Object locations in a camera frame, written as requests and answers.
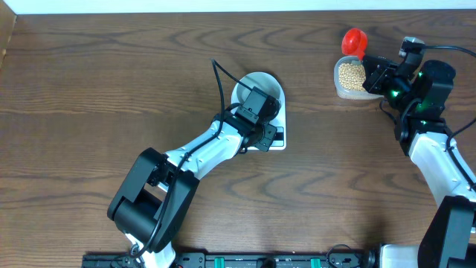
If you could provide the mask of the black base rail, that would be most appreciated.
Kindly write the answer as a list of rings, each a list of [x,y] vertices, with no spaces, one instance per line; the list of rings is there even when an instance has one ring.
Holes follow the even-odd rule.
[[[375,268],[379,265],[374,252],[364,254],[337,251],[318,255],[212,255],[184,252],[176,256],[172,268]]]

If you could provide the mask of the white kitchen scale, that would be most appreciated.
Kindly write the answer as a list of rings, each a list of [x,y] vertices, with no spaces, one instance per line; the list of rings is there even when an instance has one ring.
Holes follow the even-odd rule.
[[[269,150],[285,150],[287,143],[286,105],[284,109],[279,110],[277,116],[270,121],[270,124],[277,128],[277,133]]]

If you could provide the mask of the white bowl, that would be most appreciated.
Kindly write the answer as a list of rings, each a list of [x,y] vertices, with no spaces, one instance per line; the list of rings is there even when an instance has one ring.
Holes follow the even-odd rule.
[[[239,81],[251,88],[257,87],[258,89],[264,91],[266,94],[276,98],[280,102],[280,110],[284,109],[286,102],[283,87],[272,75],[265,72],[257,71],[245,75]],[[249,89],[237,83],[231,93],[231,102],[245,103],[245,99],[248,97],[249,94]]]

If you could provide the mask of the red measuring scoop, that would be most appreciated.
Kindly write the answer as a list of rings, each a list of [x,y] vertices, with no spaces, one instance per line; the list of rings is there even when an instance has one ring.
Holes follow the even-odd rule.
[[[363,60],[367,44],[367,34],[359,28],[352,28],[344,35],[341,51],[346,56],[355,56]]]

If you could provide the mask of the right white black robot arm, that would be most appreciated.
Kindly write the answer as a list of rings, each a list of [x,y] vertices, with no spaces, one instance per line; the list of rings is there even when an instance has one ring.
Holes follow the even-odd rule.
[[[365,56],[363,87],[382,95],[394,118],[395,139],[418,167],[437,212],[417,246],[386,244],[380,267],[474,267],[475,174],[457,149],[455,132],[442,117],[456,71],[447,63],[420,58],[397,64]]]

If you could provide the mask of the soybeans in container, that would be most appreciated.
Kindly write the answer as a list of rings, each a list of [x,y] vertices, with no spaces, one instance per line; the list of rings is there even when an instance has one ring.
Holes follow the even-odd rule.
[[[363,83],[366,79],[363,65],[342,63],[338,67],[338,80],[343,88],[350,91],[364,92]]]

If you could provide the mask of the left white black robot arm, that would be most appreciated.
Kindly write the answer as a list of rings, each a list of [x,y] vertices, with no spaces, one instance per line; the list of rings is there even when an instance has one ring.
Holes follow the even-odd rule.
[[[271,121],[282,108],[282,92],[253,87],[243,102],[222,106],[210,127],[183,147],[166,153],[151,147],[144,150],[107,211],[108,218],[132,242],[129,254],[112,263],[170,267],[176,257],[172,240],[201,179],[249,147],[268,151],[277,133]]]

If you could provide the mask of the clear plastic bean container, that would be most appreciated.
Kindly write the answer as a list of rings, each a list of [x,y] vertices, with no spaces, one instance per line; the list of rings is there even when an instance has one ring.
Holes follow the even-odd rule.
[[[349,100],[357,100],[357,101],[369,101],[369,100],[375,100],[379,99],[382,96],[381,95],[376,95],[376,94],[371,94],[368,93],[366,90],[364,92],[357,92],[357,91],[350,91],[348,89],[345,89],[342,87],[342,85],[339,83],[338,80],[338,67],[342,63],[352,63],[355,65],[363,65],[361,60],[358,59],[358,57],[355,56],[345,56],[342,57],[334,67],[334,83],[336,87],[336,92],[340,98],[343,99],[349,99]]]

